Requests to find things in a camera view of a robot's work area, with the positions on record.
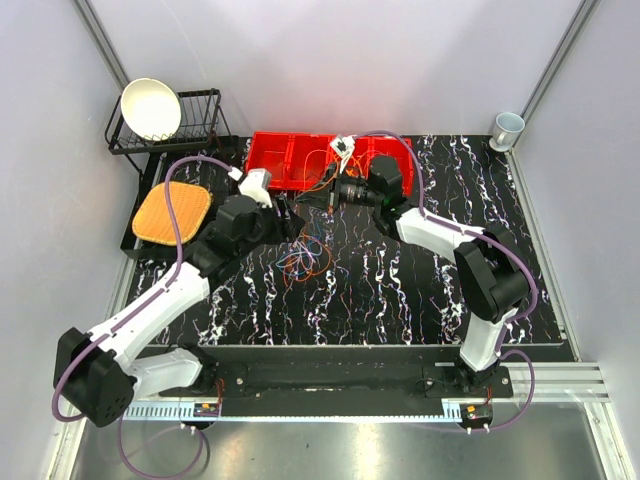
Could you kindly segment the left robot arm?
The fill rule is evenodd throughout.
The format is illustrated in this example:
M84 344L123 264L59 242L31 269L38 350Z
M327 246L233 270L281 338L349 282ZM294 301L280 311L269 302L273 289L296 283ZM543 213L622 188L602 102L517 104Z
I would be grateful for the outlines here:
M305 221L283 195L262 206L245 195L228 197L184 254L149 290L87 332L70 328L58 340L52 412L62 422L67 400L97 427L124 414L139 398L184 388L196 396L216 388L216 361L195 345L143 358L165 327L205 300L263 245L297 239Z

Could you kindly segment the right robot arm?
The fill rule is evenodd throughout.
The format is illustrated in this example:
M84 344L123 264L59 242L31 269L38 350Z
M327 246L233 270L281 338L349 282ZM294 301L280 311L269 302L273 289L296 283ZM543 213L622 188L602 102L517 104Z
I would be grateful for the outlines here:
M508 230L477 228L447 220L413 205L404 194L403 175L390 156L376 156L364 176L339 166L301 193L298 202L332 212L341 205L371 208L377 229L405 244L417 245L455 264L471 313L450 382L466 396L486 389L502 360L506 327L537 306L538 289Z

